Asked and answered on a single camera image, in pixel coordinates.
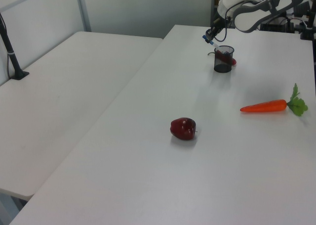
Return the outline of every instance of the white table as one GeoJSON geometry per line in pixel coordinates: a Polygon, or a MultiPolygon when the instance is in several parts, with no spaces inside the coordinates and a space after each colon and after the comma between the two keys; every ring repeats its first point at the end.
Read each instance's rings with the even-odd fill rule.
{"type": "Polygon", "coordinates": [[[315,224],[312,43],[229,30],[237,67],[220,74],[206,29],[171,30],[12,225],[315,224]],[[240,113],[294,83],[301,118],[240,113]],[[196,121],[195,140],[171,135],[179,117],[196,121]]]}
{"type": "Polygon", "coordinates": [[[0,192],[28,200],[162,39],[78,32],[0,87],[0,192]]]}

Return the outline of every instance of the cable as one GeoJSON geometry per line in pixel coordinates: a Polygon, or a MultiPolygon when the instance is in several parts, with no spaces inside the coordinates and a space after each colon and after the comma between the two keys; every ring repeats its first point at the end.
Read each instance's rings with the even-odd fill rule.
{"type": "Polygon", "coordinates": [[[272,22],[273,20],[275,20],[275,19],[277,19],[277,18],[279,18],[279,17],[282,17],[282,16],[280,16],[280,15],[275,16],[274,18],[272,18],[271,20],[269,20],[269,21],[266,23],[266,25],[270,24],[270,22],[272,22]]]}
{"type": "Polygon", "coordinates": [[[230,9],[232,9],[233,7],[239,5],[239,4],[245,4],[245,3],[249,3],[249,2],[252,2],[252,1],[249,1],[249,0],[244,0],[244,1],[241,1],[241,2],[238,2],[236,3],[235,5],[231,6],[230,8],[227,9],[227,11],[225,12],[225,36],[224,38],[220,41],[219,39],[217,39],[216,37],[214,37],[215,40],[217,40],[218,42],[224,42],[224,40],[226,39],[226,36],[227,36],[227,13],[230,9]]]}
{"type": "Polygon", "coordinates": [[[5,22],[4,22],[4,19],[3,19],[2,15],[1,15],[1,12],[0,12],[0,19],[1,19],[1,22],[3,23],[3,25],[4,25],[4,29],[5,29],[5,32],[6,32],[6,25],[5,25],[5,22]]]}
{"type": "Polygon", "coordinates": [[[282,22],[285,21],[285,20],[291,21],[291,19],[289,19],[289,18],[284,18],[283,20],[281,20],[281,22],[280,22],[279,25],[281,26],[281,25],[282,25],[282,22]]]}
{"type": "Polygon", "coordinates": [[[8,73],[8,78],[10,80],[11,77],[10,77],[10,74],[9,74],[9,54],[7,54],[6,71],[8,73]]]}
{"type": "Polygon", "coordinates": [[[233,6],[231,6],[230,8],[227,9],[227,11],[225,12],[225,36],[224,36],[224,38],[223,38],[221,41],[218,40],[216,37],[214,37],[215,40],[217,40],[218,42],[223,42],[223,41],[226,39],[226,36],[227,36],[227,21],[226,21],[226,19],[227,19],[227,13],[228,13],[228,11],[229,11],[230,9],[232,9],[233,7],[235,7],[235,6],[239,5],[239,4],[242,4],[242,3],[244,3],[244,1],[238,2],[238,3],[236,3],[235,5],[233,5],[233,6]]]}
{"type": "MultiPolygon", "coordinates": [[[[2,15],[1,15],[1,13],[0,13],[0,20],[1,20],[1,22],[3,23],[5,32],[7,33],[6,25],[5,25],[5,22],[4,22],[4,19],[3,19],[2,15]]],[[[9,80],[10,80],[11,77],[10,77],[10,74],[9,74],[9,54],[6,55],[6,71],[7,71],[7,74],[8,74],[8,78],[9,78],[9,80]]]]}

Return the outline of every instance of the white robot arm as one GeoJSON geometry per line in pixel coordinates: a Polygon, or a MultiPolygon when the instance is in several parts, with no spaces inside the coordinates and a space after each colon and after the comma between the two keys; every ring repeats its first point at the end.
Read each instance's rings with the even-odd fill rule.
{"type": "Polygon", "coordinates": [[[259,24],[309,0],[220,0],[218,18],[206,32],[206,41],[213,38],[233,21],[245,33],[254,31],[259,24]]]}

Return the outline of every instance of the black cable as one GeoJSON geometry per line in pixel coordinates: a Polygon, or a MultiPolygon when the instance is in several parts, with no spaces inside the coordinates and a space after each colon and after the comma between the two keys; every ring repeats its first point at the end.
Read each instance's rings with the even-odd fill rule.
{"type": "Polygon", "coordinates": [[[225,36],[224,36],[224,38],[221,41],[218,40],[216,37],[214,37],[215,40],[217,40],[218,42],[223,42],[226,39],[226,36],[227,36],[227,20],[226,20],[227,19],[227,13],[228,13],[228,11],[230,9],[232,9],[233,7],[235,7],[235,6],[239,5],[239,4],[242,4],[242,3],[244,3],[244,1],[238,2],[235,5],[233,5],[233,6],[231,6],[230,8],[227,9],[227,11],[225,12],[225,36]]]}
{"type": "Polygon", "coordinates": [[[9,74],[9,54],[7,54],[6,71],[8,73],[8,78],[10,80],[11,77],[10,77],[10,74],[9,74]]]}
{"type": "Polygon", "coordinates": [[[218,40],[216,37],[214,37],[215,40],[217,40],[218,42],[223,42],[223,41],[226,39],[226,36],[227,36],[227,21],[226,21],[226,19],[227,19],[227,13],[228,13],[228,11],[229,11],[230,9],[232,9],[233,7],[239,5],[239,4],[245,4],[245,3],[248,3],[248,2],[251,2],[251,1],[249,1],[249,0],[244,0],[244,1],[241,1],[241,2],[236,3],[235,5],[233,5],[233,6],[231,6],[230,8],[227,9],[227,11],[225,12],[225,36],[224,36],[224,38],[223,38],[221,41],[218,40]]]}
{"type": "Polygon", "coordinates": [[[283,20],[281,20],[281,22],[280,22],[279,25],[281,26],[281,25],[282,25],[282,22],[285,21],[285,20],[288,20],[288,18],[284,18],[283,20]]]}
{"type": "Polygon", "coordinates": [[[267,23],[266,23],[266,25],[268,25],[268,24],[270,24],[270,22],[272,22],[273,20],[275,20],[275,19],[277,19],[277,18],[280,18],[280,17],[282,17],[281,15],[278,15],[278,16],[275,16],[274,18],[272,18],[272,19],[270,19],[267,23]]]}
{"type": "Polygon", "coordinates": [[[6,32],[6,25],[5,25],[5,22],[4,22],[4,19],[3,19],[2,15],[1,15],[1,12],[0,12],[0,19],[1,19],[1,22],[3,23],[3,25],[4,25],[4,29],[5,29],[5,32],[6,32]]]}
{"type": "Polygon", "coordinates": [[[299,21],[301,21],[301,22],[304,22],[302,19],[299,19],[299,18],[290,18],[290,20],[299,20],[299,21]]]}
{"type": "Polygon", "coordinates": [[[285,20],[287,20],[288,19],[288,21],[291,21],[291,20],[299,20],[299,21],[301,21],[301,22],[304,22],[302,19],[298,19],[298,18],[285,18],[285,19],[283,19],[281,22],[280,22],[280,25],[282,24],[282,22],[283,21],[285,21],[285,20]]]}
{"type": "MultiPolygon", "coordinates": [[[[5,32],[7,33],[6,25],[5,25],[5,22],[4,22],[4,19],[3,19],[2,15],[1,15],[1,13],[0,13],[0,19],[1,19],[1,22],[3,23],[5,32]]],[[[6,55],[6,58],[7,58],[7,60],[6,60],[6,71],[7,71],[7,74],[8,74],[8,78],[10,80],[11,77],[10,77],[10,74],[9,74],[9,54],[6,55]]]]}

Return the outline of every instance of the orange carrot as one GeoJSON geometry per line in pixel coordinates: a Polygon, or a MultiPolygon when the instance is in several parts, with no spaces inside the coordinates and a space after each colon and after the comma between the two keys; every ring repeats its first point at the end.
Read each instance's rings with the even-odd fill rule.
{"type": "Polygon", "coordinates": [[[302,114],[308,110],[308,106],[302,99],[299,99],[298,88],[295,84],[293,87],[293,94],[290,101],[286,103],[285,100],[273,100],[256,105],[249,105],[240,109],[242,112],[273,112],[282,111],[286,109],[286,106],[297,116],[302,116],[302,114]]]}
{"type": "Polygon", "coordinates": [[[268,102],[259,103],[256,105],[249,105],[240,109],[242,112],[274,112],[286,109],[285,100],[273,100],[268,102]]]}

